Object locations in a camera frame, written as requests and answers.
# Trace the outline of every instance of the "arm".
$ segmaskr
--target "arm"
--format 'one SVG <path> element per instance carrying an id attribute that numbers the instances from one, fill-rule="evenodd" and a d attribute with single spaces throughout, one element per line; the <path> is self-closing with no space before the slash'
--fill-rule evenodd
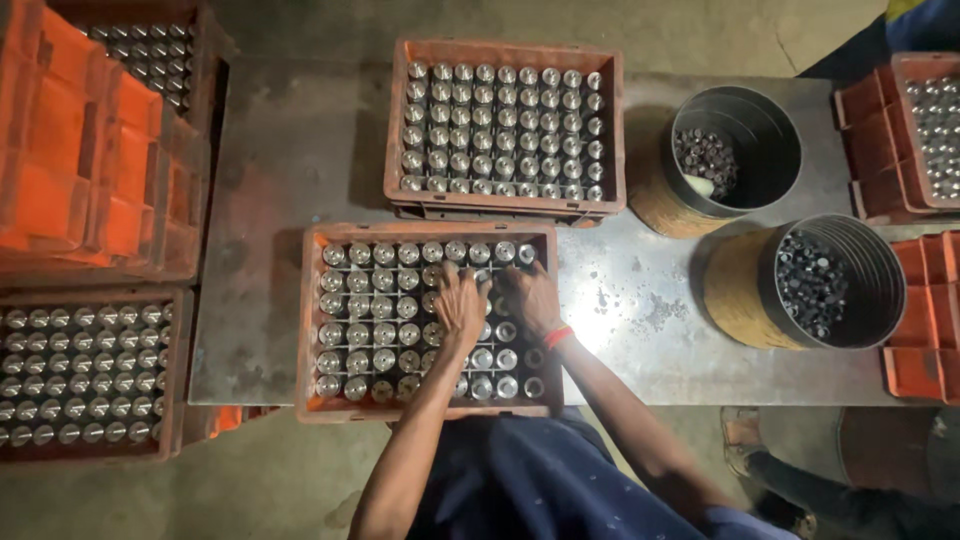
<path id="1" fill-rule="evenodd" d="M 497 286 L 511 311 L 543 338 L 564 322 L 557 286 L 538 262 L 535 266 L 532 276 L 510 269 Z M 566 368 L 637 477 L 684 519 L 701 527 L 707 508 L 735 506 L 700 472 L 684 444 L 575 335 L 561 339 L 550 356 Z"/>
<path id="2" fill-rule="evenodd" d="M 484 310 L 492 283 L 478 287 L 473 270 L 458 276 L 444 264 L 440 296 L 434 302 L 444 325 L 437 358 L 373 467 L 353 514 L 350 538 L 403 538 L 413 524 L 433 456 L 440 440 L 446 407 L 460 377 L 464 358 L 483 330 Z"/>

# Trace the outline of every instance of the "metal table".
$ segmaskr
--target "metal table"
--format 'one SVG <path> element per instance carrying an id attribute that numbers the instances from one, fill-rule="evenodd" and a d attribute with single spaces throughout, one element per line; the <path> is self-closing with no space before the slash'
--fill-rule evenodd
<path id="1" fill-rule="evenodd" d="M 318 221 L 394 219 L 382 194 L 388 64 L 240 58 L 231 65 L 189 401 L 290 405 L 297 365 L 301 238 Z M 780 103 L 804 142 L 797 186 L 773 207 L 692 240 L 629 210 L 558 229 L 564 318 L 651 405 L 892 405 L 879 354 L 743 346 L 695 290 L 717 238 L 814 213 L 851 212 L 829 83 L 628 74 L 628 179 L 671 111 L 707 86 L 750 86 Z M 572 381 L 566 402 L 584 402 Z"/>

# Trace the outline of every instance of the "hand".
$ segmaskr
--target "hand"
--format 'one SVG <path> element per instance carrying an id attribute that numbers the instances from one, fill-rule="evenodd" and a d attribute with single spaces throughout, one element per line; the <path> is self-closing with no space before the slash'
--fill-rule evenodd
<path id="1" fill-rule="evenodd" d="M 457 266 L 444 261 L 444 276 L 440 282 L 440 296 L 433 302 L 437 318 L 446 330 L 445 339 L 457 345 L 472 348 L 483 331 L 487 312 L 487 296 L 493 283 L 487 280 L 477 285 L 474 271 L 468 268 L 457 274 Z"/>
<path id="2" fill-rule="evenodd" d="M 538 260 L 534 261 L 533 275 L 513 266 L 507 268 L 502 278 L 497 278 L 496 290 L 503 295 L 510 312 L 518 315 L 535 336 L 543 338 L 564 325 L 557 285 Z"/>

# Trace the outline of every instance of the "foot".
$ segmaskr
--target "foot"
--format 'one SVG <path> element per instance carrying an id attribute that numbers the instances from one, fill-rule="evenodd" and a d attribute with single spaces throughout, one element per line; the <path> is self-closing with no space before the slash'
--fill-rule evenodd
<path id="1" fill-rule="evenodd" d="M 747 456 L 767 450 L 760 439 L 760 412 L 756 407 L 725 406 L 720 408 L 720 422 L 727 465 L 734 474 L 746 477 Z"/>

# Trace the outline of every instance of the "person's right hand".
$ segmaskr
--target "person's right hand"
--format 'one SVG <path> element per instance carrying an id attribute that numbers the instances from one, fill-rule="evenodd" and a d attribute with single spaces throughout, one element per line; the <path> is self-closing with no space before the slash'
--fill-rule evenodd
<path id="1" fill-rule="evenodd" d="M 507 302 L 507 309 L 536 337 L 543 339 L 564 325 L 557 285 L 538 260 L 534 261 L 533 275 L 514 267 L 504 270 L 496 279 L 496 290 Z"/>

